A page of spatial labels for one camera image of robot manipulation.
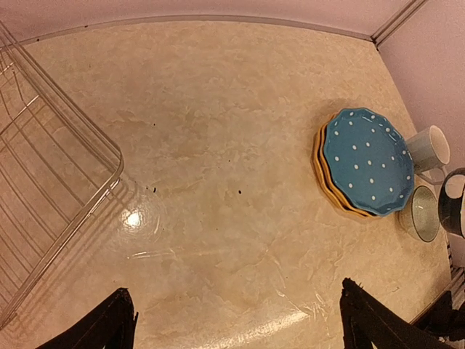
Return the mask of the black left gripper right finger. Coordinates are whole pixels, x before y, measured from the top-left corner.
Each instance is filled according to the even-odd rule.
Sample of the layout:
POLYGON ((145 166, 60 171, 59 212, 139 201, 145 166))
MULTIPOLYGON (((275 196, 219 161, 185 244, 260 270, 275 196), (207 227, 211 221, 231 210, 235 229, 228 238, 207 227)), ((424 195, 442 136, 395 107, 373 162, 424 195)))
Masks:
POLYGON ((350 278, 342 281, 340 311, 345 348, 449 348, 410 325, 350 278))

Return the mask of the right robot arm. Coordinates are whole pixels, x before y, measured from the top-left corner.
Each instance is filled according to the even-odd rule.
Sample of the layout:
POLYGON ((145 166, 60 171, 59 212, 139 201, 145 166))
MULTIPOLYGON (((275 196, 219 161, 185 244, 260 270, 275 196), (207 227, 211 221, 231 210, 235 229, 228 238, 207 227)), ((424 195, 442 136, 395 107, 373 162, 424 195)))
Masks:
POLYGON ((448 236, 445 239, 451 282, 444 292, 417 316, 413 325, 453 348, 464 348, 464 267, 453 265, 450 240, 448 236))

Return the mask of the blue dotted plate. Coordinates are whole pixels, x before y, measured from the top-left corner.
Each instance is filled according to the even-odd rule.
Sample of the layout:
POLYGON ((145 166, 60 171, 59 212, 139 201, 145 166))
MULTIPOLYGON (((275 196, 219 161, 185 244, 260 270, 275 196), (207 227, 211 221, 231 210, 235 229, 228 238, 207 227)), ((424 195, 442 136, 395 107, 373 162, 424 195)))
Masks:
POLYGON ((357 209, 387 216, 404 209, 414 189, 413 159, 384 116, 345 108, 326 127, 323 156, 332 183, 357 209))

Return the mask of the light blue mug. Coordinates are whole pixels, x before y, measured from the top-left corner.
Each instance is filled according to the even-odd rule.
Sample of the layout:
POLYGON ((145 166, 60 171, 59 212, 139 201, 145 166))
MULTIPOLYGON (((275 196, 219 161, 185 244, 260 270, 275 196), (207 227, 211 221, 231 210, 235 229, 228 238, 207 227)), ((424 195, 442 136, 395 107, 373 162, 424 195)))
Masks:
POLYGON ((431 125, 406 140, 413 160, 414 173, 430 185, 441 185, 447 176, 445 166, 450 162, 450 146, 441 128, 431 125), (424 173, 440 169, 442 178, 427 177, 424 173))

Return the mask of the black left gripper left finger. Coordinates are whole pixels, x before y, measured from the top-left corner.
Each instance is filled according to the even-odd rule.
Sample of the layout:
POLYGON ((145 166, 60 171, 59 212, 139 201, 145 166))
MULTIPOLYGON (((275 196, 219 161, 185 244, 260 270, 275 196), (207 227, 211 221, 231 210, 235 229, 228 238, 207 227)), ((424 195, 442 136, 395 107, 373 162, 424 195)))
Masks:
POLYGON ((138 313, 129 290, 118 288, 72 327, 41 348, 133 348, 138 313))

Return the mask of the small pale ribbed cup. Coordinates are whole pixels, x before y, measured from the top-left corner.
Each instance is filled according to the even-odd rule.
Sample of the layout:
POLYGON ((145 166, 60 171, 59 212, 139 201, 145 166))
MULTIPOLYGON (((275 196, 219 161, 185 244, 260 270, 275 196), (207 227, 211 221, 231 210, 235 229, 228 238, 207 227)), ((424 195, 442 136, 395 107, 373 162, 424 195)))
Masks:
POLYGON ((424 243, 435 240, 439 230, 437 199, 425 185, 418 186, 405 208, 398 212, 400 227, 411 237, 424 243))

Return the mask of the dark teal white bowl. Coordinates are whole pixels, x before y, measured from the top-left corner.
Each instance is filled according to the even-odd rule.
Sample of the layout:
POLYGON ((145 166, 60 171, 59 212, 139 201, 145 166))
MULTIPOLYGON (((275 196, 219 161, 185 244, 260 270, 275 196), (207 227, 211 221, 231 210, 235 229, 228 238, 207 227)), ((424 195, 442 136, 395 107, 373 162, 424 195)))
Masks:
POLYGON ((448 232, 464 237, 464 168, 450 172, 440 189, 438 215, 448 232))

